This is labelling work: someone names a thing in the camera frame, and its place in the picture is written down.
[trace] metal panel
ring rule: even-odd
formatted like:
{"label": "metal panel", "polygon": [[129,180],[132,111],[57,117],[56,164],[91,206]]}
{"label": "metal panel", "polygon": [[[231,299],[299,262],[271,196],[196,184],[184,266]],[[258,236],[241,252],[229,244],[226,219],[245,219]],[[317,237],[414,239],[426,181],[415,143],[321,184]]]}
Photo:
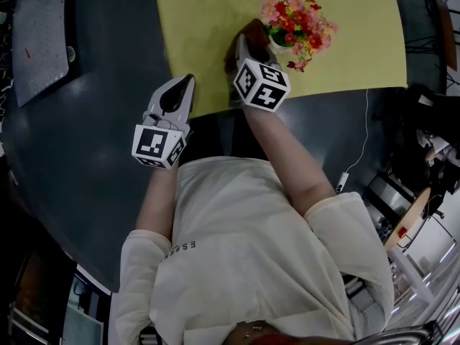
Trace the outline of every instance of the metal panel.
{"label": "metal panel", "polygon": [[67,75],[64,0],[18,0],[13,19],[13,76],[25,105]]}

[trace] white cable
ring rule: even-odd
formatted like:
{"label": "white cable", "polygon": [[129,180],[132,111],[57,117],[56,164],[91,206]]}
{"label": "white cable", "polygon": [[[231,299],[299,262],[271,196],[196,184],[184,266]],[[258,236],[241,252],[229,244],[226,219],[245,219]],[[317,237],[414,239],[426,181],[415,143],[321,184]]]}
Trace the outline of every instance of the white cable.
{"label": "white cable", "polygon": [[359,161],[361,161],[362,159],[362,155],[364,154],[364,148],[366,147],[366,142],[367,142],[367,138],[369,137],[369,131],[367,129],[367,110],[369,108],[369,99],[367,98],[367,93],[368,93],[369,89],[366,90],[366,114],[364,115],[364,123],[366,124],[366,139],[364,140],[364,143],[362,144],[362,151],[361,151],[361,156],[359,156],[359,159],[353,164],[351,165],[348,169],[346,169],[346,172],[345,173],[348,173],[348,171],[353,167],[353,166],[356,166],[358,164]]}

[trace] gray table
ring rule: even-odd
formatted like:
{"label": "gray table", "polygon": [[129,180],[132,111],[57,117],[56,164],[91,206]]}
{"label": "gray table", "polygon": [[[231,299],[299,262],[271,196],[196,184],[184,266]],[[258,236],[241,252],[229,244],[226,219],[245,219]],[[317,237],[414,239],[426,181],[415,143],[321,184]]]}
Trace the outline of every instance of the gray table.
{"label": "gray table", "polygon": [[61,247],[111,290],[151,170],[134,125],[169,78],[156,0],[75,0],[78,74],[19,109],[2,139],[19,191]]}

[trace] black cable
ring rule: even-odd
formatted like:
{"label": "black cable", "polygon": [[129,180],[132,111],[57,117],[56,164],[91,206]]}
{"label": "black cable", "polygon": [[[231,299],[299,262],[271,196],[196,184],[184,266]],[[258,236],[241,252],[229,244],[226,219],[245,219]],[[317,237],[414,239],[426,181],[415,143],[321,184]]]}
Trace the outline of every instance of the black cable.
{"label": "black cable", "polygon": [[405,237],[408,238],[410,241],[409,241],[405,246],[403,246],[403,247],[400,246],[399,243],[397,243],[397,245],[399,246],[399,248],[401,248],[401,249],[406,249],[406,250],[407,250],[407,248],[412,244],[413,238],[410,238],[408,235],[405,235]]}
{"label": "black cable", "polygon": [[403,249],[405,249],[405,250],[408,250],[409,247],[410,247],[410,246],[412,245],[412,243],[414,242],[414,240],[415,240],[415,238],[417,237],[417,235],[419,235],[419,233],[422,231],[423,227],[425,226],[425,224],[426,224],[426,222],[427,222],[428,220],[429,220],[429,218],[425,218],[425,221],[423,222],[422,226],[420,226],[419,230],[417,230],[417,232],[415,233],[415,235],[414,235],[412,238],[410,238],[408,235],[406,235],[406,237],[410,239],[410,242],[409,242],[407,245],[405,245],[404,248],[403,248],[402,246],[400,246],[400,248],[403,248]]}
{"label": "black cable", "polygon": [[457,243],[457,240],[451,235],[451,233],[448,232],[448,230],[444,227],[444,225],[441,222],[439,222],[439,220],[435,216],[431,216],[431,217],[433,217],[438,222],[439,226],[444,229],[444,231],[447,233],[447,235],[449,235],[452,238],[452,240],[455,243]]}

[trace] table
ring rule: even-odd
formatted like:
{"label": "table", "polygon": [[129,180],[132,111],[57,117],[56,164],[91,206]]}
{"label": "table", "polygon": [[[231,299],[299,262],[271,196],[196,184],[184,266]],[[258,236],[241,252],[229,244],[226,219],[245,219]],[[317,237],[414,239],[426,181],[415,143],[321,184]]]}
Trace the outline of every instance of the table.
{"label": "table", "polygon": [[423,190],[422,193],[420,193],[412,203],[412,205],[410,205],[409,209],[404,213],[404,215],[402,215],[401,219],[395,226],[395,230],[385,243],[385,250],[389,251],[396,247],[397,243],[405,236],[405,232],[408,232],[410,228],[412,228],[412,226],[422,214],[423,209],[425,208],[425,205],[430,198],[430,192],[430,188]]}
{"label": "table", "polygon": [[[229,108],[224,58],[234,36],[261,18],[263,0],[157,0],[174,76],[192,73],[197,88],[191,116]],[[406,87],[401,18],[396,0],[317,0],[336,22],[331,46],[313,56],[305,72],[288,68],[291,53],[277,56],[289,76],[288,97],[367,88]]]}
{"label": "table", "polygon": [[33,214],[116,291],[121,246],[152,172],[130,155],[134,124],[171,74],[156,0],[67,1],[75,73],[22,109],[9,96],[1,135]]}

